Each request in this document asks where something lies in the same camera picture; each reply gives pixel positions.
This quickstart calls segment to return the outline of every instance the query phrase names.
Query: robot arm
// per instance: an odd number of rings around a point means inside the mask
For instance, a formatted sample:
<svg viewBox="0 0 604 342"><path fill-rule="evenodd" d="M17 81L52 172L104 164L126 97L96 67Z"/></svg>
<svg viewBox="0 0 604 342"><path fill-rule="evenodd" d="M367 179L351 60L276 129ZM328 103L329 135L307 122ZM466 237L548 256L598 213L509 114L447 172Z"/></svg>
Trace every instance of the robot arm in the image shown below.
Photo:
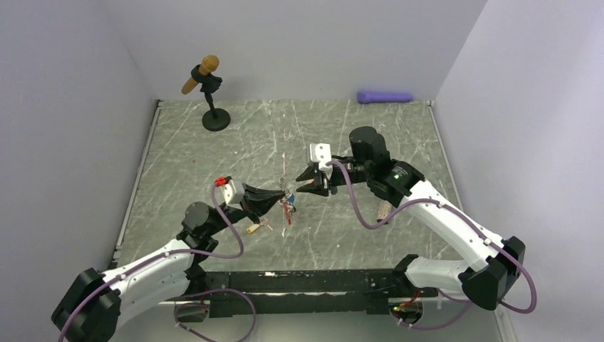
<svg viewBox="0 0 604 342"><path fill-rule="evenodd" d="M257 223L285 196L283 191L257 189L230 177L218 179L216 185L225 199L217 205L220 211L195 202L185 212L182 231L157 251L103 273L87 269L78 275L51 317L60 330L68 325L69 341L109 341L117 328L159 302L206 288L200 262L210 254L233 259L243 253L238 235L238 254L212 253L218 246L212 236L229 226L221 212L229 223L246 217ZM228 206L237 204L242 209Z"/></svg>
<svg viewBox="0 0 604 342"><path fill-rule="evenodd" d="M321 196L335 194L338 186L346 185L345 170L351 183L364 182L380 199L394 207L406 207L410 214L451 244L463 260L430 260L408 255L395 267L402 281L417 288L461 291L476 305L494 310L520 272L493 244L522 264L524 243L516 237L504 240L477 224L438 193L421 172L406 162L391 159L384 137L374 128L356 128L349 138L352 157L331 155L328 144L310 145L309 166L296 178L307 183L298 191ZM480 238L468 222L479 229L484 238ZM364 225L375 229L384 223L372 226L365 222Z"/></svg>

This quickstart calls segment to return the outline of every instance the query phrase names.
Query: gray marble tabletop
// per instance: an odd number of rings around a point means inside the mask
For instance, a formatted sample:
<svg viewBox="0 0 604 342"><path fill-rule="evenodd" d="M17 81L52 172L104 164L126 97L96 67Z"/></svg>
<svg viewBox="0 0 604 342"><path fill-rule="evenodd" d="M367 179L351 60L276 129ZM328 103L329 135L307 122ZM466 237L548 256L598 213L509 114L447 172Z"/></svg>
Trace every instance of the gray marble tabletop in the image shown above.
<svg viewBox="0 0 604 342"><path fill-rule="evenodd" d="M231 175L254 187L278 189L280 178L294 191L306 167L305 146L329 143L332 153L349 155L348 133L371 125L384 135L393 158L414 165L450 201L454 185L424 101L360 105L354 100L217 101L232 122L218 133L202 127L205 102L165 101L152 137L124 234L119 265L166 244L181 230L189 204L211 204L211 182ZM380 200L365 185L355 194L366 220L375 220ZM208 271L365 269L393 267L406 254L459 259L444 240L419 220L400 213L395 221L369 231L357 221L345 189L337 195L296 195L297 212L288 225L282 208L266 216L273 231L236 224L245 245L241 258L208 258ZM216 252L238 246L231 232L218 233Z"/></svg>

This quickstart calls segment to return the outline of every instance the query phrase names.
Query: wall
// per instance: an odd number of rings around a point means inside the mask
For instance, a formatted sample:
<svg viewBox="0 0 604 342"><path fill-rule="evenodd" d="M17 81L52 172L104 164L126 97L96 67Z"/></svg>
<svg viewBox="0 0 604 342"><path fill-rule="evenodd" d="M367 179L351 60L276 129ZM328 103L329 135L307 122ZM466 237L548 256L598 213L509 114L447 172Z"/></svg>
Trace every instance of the wall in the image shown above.
<svg viewBox="0 0 604 342"><path fill-rule="evenodd" d="M162 99L210 53L216 98L435 98L486 0L105 0Z"/></svg>
<svg viewBox="0 0 604 342"><path fill-rule="evenodd" d="M490 0L437 96L464 208L527 244L520 341L604 334L603 53L602 1Z"/></svg>
<svg viewBox="0 0 604 342"><path fill-rule="evenodd" d="M150 90L95 0L0 5L0 340L56 341L51 313L115 246Z"/></svg>

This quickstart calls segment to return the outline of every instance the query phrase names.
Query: purple microphone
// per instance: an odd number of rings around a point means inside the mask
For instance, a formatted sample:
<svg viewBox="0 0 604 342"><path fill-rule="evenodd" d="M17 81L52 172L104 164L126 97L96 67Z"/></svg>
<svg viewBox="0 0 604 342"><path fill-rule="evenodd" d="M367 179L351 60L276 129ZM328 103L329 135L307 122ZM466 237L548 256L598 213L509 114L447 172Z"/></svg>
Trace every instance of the purple microphone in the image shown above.
<svg viewBox="0 0 604 342"><path fill-rule="evenodd" d="M374 93L371 91L359 91L357 93L357 102L409 102L413 100L413 95L408 93Z"/></svg>

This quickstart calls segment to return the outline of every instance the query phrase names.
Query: round black base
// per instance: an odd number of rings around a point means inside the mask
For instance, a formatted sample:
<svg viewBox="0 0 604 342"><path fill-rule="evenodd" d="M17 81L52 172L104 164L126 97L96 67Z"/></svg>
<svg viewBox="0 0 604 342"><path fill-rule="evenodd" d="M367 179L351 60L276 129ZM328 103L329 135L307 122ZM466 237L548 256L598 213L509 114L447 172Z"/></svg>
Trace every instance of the round black base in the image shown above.
<svg viewBox="0 0 604 342"><path fill-rule="evenodd" d="M229 112L220 108L216 108L216 118L212 116L212 112L210 110L208 110L202 118L203 126L211 132L223 130L227 128L230 123L231 116L229 115Z"/></svg>

